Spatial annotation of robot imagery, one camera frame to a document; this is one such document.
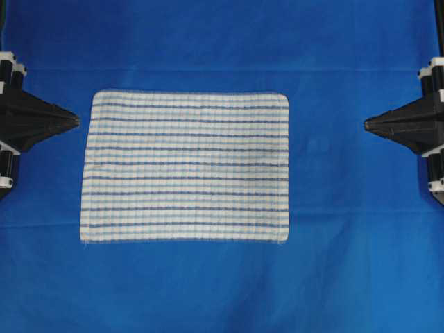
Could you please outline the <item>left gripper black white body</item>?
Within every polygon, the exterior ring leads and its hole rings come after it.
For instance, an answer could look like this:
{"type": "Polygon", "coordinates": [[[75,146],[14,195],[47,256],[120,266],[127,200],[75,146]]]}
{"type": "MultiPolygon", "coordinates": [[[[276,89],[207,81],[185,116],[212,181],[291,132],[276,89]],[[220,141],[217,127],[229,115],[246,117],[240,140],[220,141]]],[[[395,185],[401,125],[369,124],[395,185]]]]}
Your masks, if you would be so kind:
{"type": "Polygon", "coordinates": [[[1,199],[14,189],[18,181],[21,152],[6,138],[7,101],[12,88],[21,89],[27,70],[17,62],[13,52],[1,52],[1,199]]]}

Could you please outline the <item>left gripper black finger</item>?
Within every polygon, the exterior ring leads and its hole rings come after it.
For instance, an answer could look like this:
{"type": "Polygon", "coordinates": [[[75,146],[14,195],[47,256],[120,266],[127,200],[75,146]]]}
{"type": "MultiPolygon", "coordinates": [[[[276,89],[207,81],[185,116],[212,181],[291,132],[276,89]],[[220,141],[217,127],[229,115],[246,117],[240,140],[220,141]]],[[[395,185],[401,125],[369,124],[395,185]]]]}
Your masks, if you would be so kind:
{"type": "Polygon", "coordinates": [[[34,145],[52,136],[63,134],[80,125],[78,119],[50,120],[32,124],[17,124],[1,127],[1,145],[18,152],[27,152],[34,145]]]}
{"type": "Polygon", "coordinates": [[[52,117],[80,125],[80,118],[73,112],[21,90],[4,91],[1,94],[1,109],[17,116],[52,117]]]}

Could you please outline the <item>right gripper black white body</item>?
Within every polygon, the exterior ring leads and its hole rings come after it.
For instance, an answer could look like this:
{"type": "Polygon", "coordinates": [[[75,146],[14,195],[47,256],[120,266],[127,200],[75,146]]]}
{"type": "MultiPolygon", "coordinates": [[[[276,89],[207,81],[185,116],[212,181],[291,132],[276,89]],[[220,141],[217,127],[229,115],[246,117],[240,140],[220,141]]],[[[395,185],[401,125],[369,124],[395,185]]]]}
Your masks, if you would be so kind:
{"type": "Polygon", "coordinates": [[[428,67],[423,67],[418,78],[422,94],[433,101],[432,142],[422,153],[427,162],[428,190],[432,197],[443,205],[443,57],[432,58],[428,67]]]}

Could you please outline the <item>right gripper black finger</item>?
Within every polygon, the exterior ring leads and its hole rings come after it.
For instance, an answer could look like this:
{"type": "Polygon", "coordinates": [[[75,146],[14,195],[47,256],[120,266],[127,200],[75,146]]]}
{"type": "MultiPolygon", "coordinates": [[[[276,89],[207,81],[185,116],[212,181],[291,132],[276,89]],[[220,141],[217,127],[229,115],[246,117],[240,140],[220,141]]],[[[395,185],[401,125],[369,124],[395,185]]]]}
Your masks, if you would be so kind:
{"type": "Polygon", "coordinates": [[[365,131],[389,139],[410,149],[416,155],[423,155],[443,145],[443,132],[438,129],[406,128],[402,126],[365,125],[365,131]]]}
{"type": "Polygon", "coordinates": [[[440,114],[443,114],[443,102],[440,99],[417,99],[395,110],[368,118],[364,128],[376,129],[383,124],[436,120],[440,114]]]}

